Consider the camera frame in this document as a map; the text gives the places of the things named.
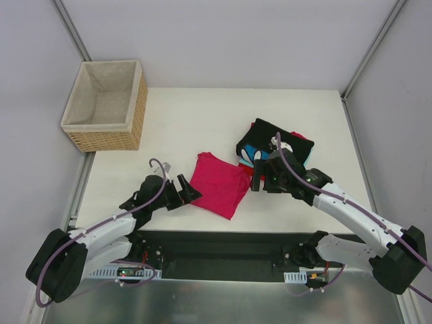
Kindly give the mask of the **black printed t-shirt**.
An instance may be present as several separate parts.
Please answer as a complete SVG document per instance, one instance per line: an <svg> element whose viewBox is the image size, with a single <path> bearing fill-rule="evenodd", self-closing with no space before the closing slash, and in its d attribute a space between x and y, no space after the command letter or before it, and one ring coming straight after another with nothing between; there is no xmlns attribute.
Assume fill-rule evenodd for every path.
<svg viewBox="0 0 432 324"><path fill-rule="evenodd" d="M279 132L281 135L281 141L287 142L293 149L293 153L296 154L300 150L313 149L315 143L312 140L304 140L295 137L290 132L285 131L268 121L260 118L256 118L253 127L251 127L243 138L236 145L236 154L240 156L240 149L243 149L246 145L253 146L256 149L270 152L271 138Z"/></svg>

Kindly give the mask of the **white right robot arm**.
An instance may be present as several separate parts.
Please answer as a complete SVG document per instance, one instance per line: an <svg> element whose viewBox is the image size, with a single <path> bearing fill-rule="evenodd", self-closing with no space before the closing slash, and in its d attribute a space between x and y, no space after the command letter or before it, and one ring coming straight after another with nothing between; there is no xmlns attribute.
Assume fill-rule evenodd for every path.
<svg viewBox="0 0 432 324"><path fill-rule="evenodd" d="M360 238L354 242L317 231L290 252L298 266L312 269L327 261L355 267L372 274L394 294L403 294L424 267L431 267L420 229L404 229L361 206L327 174L305 169L290 150L283 148L266 159L255 155L253 162L252 190L290 194L333 217Z"/></svg>

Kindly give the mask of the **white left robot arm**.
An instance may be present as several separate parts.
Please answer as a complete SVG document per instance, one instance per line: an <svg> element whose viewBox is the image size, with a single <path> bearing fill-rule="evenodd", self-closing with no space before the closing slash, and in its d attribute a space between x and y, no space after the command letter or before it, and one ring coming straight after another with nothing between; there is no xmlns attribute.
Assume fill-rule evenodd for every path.
<svg viewBox="0 0 432 324"><path fill-rule="evenodd" d="M180 190L172 180L149 175L112 216L70 232L50 232L26 270L26 279L36 286L37 305L63 302L87 275L108 263L138 261L143 247L130 235L147 224L155 211L172 211L202 196L183 175L177 179Z"/></svg>

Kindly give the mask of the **magenta pink t-shirt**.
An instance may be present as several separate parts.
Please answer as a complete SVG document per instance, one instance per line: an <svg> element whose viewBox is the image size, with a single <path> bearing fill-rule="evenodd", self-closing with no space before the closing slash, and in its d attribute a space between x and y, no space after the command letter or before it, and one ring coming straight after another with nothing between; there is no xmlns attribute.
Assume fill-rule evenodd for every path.
<svg viewBox="0 0 432 324"><path fill-rule="evenodd" d="M250 176L241 167L203 152L197 155L190 184L202 194L192 205L230 220L249 190Z"/></svg>

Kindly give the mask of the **red t-shirt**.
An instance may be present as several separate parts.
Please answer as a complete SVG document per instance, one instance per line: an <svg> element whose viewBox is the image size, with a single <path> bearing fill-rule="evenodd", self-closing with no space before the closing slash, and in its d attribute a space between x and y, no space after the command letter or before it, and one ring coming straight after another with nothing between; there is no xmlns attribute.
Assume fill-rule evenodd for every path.
<svg viewBox="0 0 432 324"><path fill-rule="evenodd" d="M249 164L244 164L243 162L240 161L238 163L238 167L241 167L248 176L250 177L253 176L254 168L251 167Z"/></svg>

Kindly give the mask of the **light teal t-shirt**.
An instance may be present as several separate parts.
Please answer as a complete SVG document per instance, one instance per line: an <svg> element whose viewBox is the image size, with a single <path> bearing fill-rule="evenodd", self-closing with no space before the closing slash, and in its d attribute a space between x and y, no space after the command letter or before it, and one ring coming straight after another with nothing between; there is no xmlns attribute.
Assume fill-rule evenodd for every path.
<svg viewBox="0 0 432 324"><path fill-rule="evenodd" d="M262 159L268 159L271 153L272 151L268 153L264 150L259 150L257 148L254 148L253 146L246 145L244 148L240 149L239 163L246 165L248 167L253 167L253 161L257 155ZM300 150L299 152L294 154L294 156L297 159L297 161L306 165L308 160L310 159L311 153L312 153L312 149Z"/></svg>

